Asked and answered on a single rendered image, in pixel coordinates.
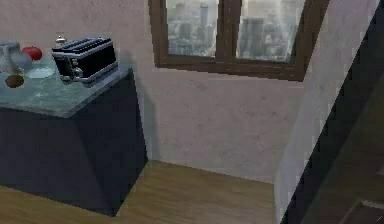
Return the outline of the red tomato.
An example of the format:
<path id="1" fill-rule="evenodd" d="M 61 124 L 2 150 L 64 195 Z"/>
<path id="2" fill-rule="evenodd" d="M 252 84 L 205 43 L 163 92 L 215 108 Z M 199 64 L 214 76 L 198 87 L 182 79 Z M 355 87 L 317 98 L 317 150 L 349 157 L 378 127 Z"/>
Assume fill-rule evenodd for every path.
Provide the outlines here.
<path id="1" fill-rule="evenodd" d="M 43 53 L 40 48 L 38 47 L 24 47 L 22 51 L 26 54 L 28 54 L 32 61 L 38 61 L 43 57 Z"/>

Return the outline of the dark counter cabinet marble top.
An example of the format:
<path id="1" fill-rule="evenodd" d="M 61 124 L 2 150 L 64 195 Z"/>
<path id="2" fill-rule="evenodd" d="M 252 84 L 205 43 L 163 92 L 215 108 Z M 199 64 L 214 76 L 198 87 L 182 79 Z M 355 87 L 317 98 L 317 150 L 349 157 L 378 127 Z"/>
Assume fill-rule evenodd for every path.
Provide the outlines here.
<path id="1" fill-rule="evenodd" d="M 68 115 L 0 106 L 0 186 L 117 214 L 148 157 L 133 69 L 99 84 Z"/>

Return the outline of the black silver toaster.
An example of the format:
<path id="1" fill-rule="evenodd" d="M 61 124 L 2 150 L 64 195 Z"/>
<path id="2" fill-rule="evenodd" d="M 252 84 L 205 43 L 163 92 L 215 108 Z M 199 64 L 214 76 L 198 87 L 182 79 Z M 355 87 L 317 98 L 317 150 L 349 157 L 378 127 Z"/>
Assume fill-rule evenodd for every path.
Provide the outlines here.
<path id="1" fill-rule="evenodd" d="M 110 38 L 86 37 L 57 46 L 51 52 L 60 79 L 90 83 L 118 67 Z"/>

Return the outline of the brown potato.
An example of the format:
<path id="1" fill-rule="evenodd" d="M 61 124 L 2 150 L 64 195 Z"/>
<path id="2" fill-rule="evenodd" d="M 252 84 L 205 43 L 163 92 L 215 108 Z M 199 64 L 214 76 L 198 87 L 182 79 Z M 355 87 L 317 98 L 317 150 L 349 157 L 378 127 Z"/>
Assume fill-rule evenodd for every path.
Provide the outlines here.
<path id="1" fill-rule="evenodd" d="M 21 75 L 10 75 L 5 79 L 9 88 L 18 88 L 24 84 L 24 77 Z"/>

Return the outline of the dark room door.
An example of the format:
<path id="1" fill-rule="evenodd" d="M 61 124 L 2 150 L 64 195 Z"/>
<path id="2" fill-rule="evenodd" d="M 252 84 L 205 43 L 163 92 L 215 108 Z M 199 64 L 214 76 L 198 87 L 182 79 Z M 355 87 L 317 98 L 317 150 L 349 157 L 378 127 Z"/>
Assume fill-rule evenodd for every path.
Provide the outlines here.
<path id="1" fill-rule="evenodd" d="M 372 94 L 383 85 L 384 0 L 330 0 L 276 172 L 274 224 L 304 224 Z"/>

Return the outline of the clear glass bowl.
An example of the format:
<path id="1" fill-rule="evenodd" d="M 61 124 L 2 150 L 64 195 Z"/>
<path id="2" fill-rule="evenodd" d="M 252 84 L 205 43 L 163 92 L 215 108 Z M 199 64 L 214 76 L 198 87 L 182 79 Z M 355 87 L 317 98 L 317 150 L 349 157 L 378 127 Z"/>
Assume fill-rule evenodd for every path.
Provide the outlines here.
<path id="1" fill-rule="evenodd" d="M 26 76 L 31 79 L 44 79 L 52 76 L 55 70 L 49 67 L 37 67 L 33 68 L 26 73 Z"/>

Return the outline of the grey kettle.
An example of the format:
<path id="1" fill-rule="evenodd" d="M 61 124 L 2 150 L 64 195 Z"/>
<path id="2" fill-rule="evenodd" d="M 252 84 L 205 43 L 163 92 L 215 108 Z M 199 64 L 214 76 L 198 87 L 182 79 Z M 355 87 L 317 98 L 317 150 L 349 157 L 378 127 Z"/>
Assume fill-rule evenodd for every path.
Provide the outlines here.
<path id="1" fill-rule="evenodd" d="M 32 69 L 32 59 L 14 40 L 0 42 L 0 72 L 20 74 Z"/>

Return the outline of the brown framed window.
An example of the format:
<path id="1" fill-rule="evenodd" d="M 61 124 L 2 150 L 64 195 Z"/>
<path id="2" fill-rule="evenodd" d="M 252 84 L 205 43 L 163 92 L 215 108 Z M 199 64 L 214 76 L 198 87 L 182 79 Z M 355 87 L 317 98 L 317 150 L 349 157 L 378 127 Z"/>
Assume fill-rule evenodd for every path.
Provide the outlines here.
<path id="1" fill-rule="evenodd" d="M 157 68 L 304 80 L 330 0 L 148 0 Z"/>

